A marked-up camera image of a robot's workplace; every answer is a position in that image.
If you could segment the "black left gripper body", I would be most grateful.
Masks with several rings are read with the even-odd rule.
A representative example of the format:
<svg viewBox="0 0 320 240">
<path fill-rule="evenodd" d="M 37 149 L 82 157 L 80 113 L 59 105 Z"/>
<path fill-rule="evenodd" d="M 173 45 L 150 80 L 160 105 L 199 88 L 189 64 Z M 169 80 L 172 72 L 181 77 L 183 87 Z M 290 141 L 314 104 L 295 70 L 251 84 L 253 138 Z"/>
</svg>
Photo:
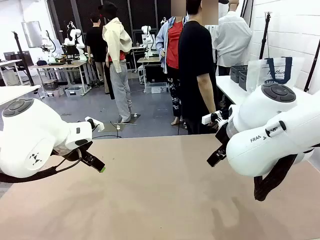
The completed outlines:
<svg viewBox="0 0 320 240">
<path fill-rule="evenodd" d="M 78 146 L 73 150 L 61 150 L 58 152 L 56 149 L 53 149 L 51 152 L 52 156 L 62 156 L 67 161 L 82 161 L 83 163 L 92 163 L 94 161 L 94 156 L 88 152 L 88 149 L 93 144 L 92 141 L 89 141 L 81 146 Z"/>
</svg>

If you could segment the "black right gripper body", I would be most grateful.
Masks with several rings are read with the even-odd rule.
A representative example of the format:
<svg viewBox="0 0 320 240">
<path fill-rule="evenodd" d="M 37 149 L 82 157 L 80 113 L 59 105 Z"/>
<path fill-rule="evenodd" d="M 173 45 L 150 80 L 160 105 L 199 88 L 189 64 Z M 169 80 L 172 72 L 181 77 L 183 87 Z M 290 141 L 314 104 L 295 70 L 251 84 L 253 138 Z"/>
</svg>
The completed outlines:
<svg viewBox="0 0 320 240">
<path fill-rule="evenodd" d="M 218 130 L 215 134 L 215 137 L 220 141 L 220 143 L 224 148 L 227 147 L 227 144 L 230 140 L 227 134 L 227 126 L 228 126 L 228 120 L 226 119 L 220 120 L 218 122 Z"/>
</svg>

